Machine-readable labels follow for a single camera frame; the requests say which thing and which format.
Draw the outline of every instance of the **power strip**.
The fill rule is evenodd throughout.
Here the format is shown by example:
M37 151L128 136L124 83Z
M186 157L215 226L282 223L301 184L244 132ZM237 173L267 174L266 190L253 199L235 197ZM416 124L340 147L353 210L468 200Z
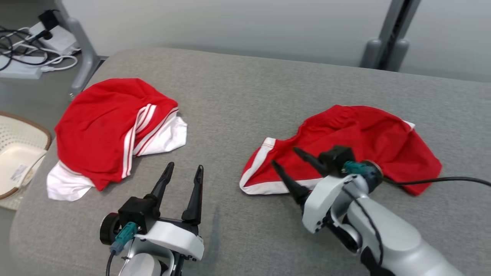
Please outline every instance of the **power strip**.
M39 22L36 25L32 26L29 29L29 32L32 35L37 35L44 30L44 25ZM62 55L71 55L74 52L74 49L78 48L79 46L77 40L75 39L75 36L60 25L51 29L50 33L51 35L53 35L52 38L39 39L39 41L41 41L41 43L43 43L46 48L55 50Z
M40 63L44 61L43 56L14 56L14 58L29 62L29 63ZM9 58L0 55L0 68L7 64ZM37 80L41 77L41 66L28 65L13 60L10 65L0 71L0 78L14 78L14 79L31 79Z

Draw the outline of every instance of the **power adapter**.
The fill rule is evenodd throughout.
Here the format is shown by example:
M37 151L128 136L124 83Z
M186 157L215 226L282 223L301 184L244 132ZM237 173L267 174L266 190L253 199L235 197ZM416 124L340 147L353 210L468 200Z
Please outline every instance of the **power adapter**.
M36 25L32 26L29 29L29 32L32 35L38 35L45 30L46 29L43 23L39 22ZM49 32L51 33L50 39L46 39L44 37L41 37L39 39L39 41L43 43L46 48L55 50L62 55L71 55L75 51L74 49L79 47L75 36L62 26L57 25L53 27Z
M13 56L15 59L19 59L29 63L41 63L44 61L43 56ZM0 67L7 64L10 58L4 55L0 55ZM14 78L14 79L31 79L37 80L41 77L43 70L39 65L28 65L16 60L13 60L10 65L0 71L0 78Z
M56 19L56 16L53 13L53 11L54 10L46 10L37 17L37 18L39 18L39 20L43 24L44 29L47 31L50 31L54 27L59 25L58 19Z

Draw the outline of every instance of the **charging cable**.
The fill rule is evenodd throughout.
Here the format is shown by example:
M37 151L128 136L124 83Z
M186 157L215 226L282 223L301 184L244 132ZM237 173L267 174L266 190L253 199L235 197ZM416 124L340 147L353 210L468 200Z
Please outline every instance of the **charging cable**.
M109 256L108 265L106 266L106 276L109 276L111 270L111 263L114 256L118 256L124 249L124 245L127 244L138 232L138 226L136 223L130 221L116 236L116 240L109 247L111 255Z
M15 36L18 36L20 38L23 38L23 37L21 37L19 35L19 33L29 34L28 33L29 30L30 30L30 28L23 27L23 28L20 28L20 29L18 29L16 31L11 32L8 35L1 36L0 39L5 38L8 41L11 41L10 40L10 36L12 36L12 35L15 35ZM16 61L22 62L21 60L19 60L19 59L17 59L17 58L14 57L14 51L16 50L16 48L18 48L18 47L24 47L26 49L30 49L29 51L24 51L24 53L22 55L29 55L30 53L32 53L34 51L43 51L45 60L42 63L37 63L37 64L30 64L29 63L30 65L33 65L33 66L41 66L41 71L42 72L52 72L52 71L66 70L66 69L70 69L70 68L74 67L78 63L78 59L75 56L73 56L73 55L63 55L62 53L59 53L57 51L54 51L54 50L51 50L51 49L48 49L48 48L35 47L35 46L31 45L31 43L33 41L36 41L37 39L39 39L40 37L42 37L44 34L45 34L45 32L41 32L41 33L39 33L37 35L33 35L33 36L27 35L25 38L23 38L23 40L21 40L19 42L16 42L14 44L10 43L11 45L9 47L9 50L8 51L5 51L5 52L1 52L0 55L8 56L10 58L10 61L16 60ZM80 48L72 48L72 50L74 52L77 52L77 51L80 51L81 49ZM56 55L58 55L58 57L55 57L54 59L48 60L48 53L56 54ZM74 62L72 64L68 65L68 66L59 67L59 68L58 67L53 67L53 66L48 66L50 64L59 64L64 59L67 59L67 58L68 59L72 59Z

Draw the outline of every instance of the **white trim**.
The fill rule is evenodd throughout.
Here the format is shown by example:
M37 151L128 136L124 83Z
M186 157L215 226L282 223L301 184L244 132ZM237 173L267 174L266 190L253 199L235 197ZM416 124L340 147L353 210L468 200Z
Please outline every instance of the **white trim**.
M142 131L146 126L148 126L148 123L150 123L150 120L152 120L152 117L153 117L153 114L155 112L155 108L157 106L156 105L151 105L150 108L148 109L148 113L147 115L145 116L145 119L143 121L143 123L136 128L136 133L139 133L140 131Z
M275 143L276 143L276 139L274 138L268 137L264 139L261 148L259 148L256 157L254 157L254 161L252 161L252 165L242 175L239 182L239 187L245 193L247 194L288 193L288 189L286 188L285 184L282 181L263 182L263 183L258 183L256 185L245 187L247 181L249 181L251 176L255 172L257 172L259 167L264 163L266 157L268 156L268 153L274 148ZM309 189L313 189L321 179L322 177L315 178L315 179L299 180L297 182L302 186L305 186Z
M126 133L123 142L123 171L121 172L121 178L127 177L131 172L132 167L132 150L135 144L135 128L138 125L138 122L141 121L141 114L148 110L148 105L140 108L138 114L135 118L135 124L130 130Z
M130 154L130 140L131 140L131 132L134 130L135 128L132 127L130 130L128 130L128 132L126 133L125 137L124 137L124 150L123 150L123 172L121 173L121 178L125 178L126 177L126 171L128 170L128 166L131 166L131 165L128 165L128 160L131 160L128 158L128 155Z
M143 139L136 145L136 147L133 149L133 155L140 156L141 152L143 152L141 149L143 146L145 146L146 142L159 130L159 128L169 119L177 116L177 111L179 108L173 108L167 116L151 131L149 132Z
M156 134L155 134L155 135L153 135L153 136L151 136L151 137L150 137L150 139L148 140L148 142L147 142L146 144L144 144L144 145L143 145L143 147L142 147L142 149L141 149L141 151L140 151L139 156L140 156L140 155L144 155L143 153L146 151L147 147L153 143L153 141L155 140L155 137L157 136L157 134L158 134L158 133L160 133L160 131L161 131L161 130L163 130L163 129L167 128L167 127L169 126L169 124L175 123L175 120L174 120L175 118L177 118L177 114L176 114L176 113L171 114L171 116L169 116L169 118L167 118L167 119L165 120L165 123L164 123L164 124L162 124L162 125L161 125L161 126L158 128L158 129L157 129L157 131L155 132Z
M95 185L89 178L74 173L61 161L56 163L46 177L48 198L55 200L75 201L92 187Z
M143 112L143 114L140 114L138 117L137 117L137 128L140 127L140 125L143 123L143 120L147 117L147 114L148 114L148 108L152 106L152 104L148 104L147 106L145 106L145 111Z
M409 125L409 127L411 128L411 131L414 129L414 127L416 126L415 124L411 123L411 122L408 122L408 121L404 121L402 120L403 122L405 122L406 124Z

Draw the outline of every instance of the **gray fabric surface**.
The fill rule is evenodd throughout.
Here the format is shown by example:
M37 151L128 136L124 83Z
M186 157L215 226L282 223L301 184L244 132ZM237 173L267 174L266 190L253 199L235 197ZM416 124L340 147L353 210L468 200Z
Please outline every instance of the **gray fabric surface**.
M491 85L377 70L176 49L130 50L109 58L91 84L142 78L179 103L188 143L168 154L135 158L132 175L75 202L47 198L45 178L56 144L15 217L11 250L32 275L99 276L109 247L99 225L128 197L151 190L168 162L176 164L161 207L178 218L199 164L205 168L200 234L205 255L184 275L368 275L328 231L308 233L285 195L249 196L238 181L265 137L289 138L309 116L334 104L367 105L416 124L443 164L444 176L491 179ZM477 183L433 184L421 196L382 185L379 203L419 229L465 275L491 273L489 198ZM114 260L113 274L123 261Z

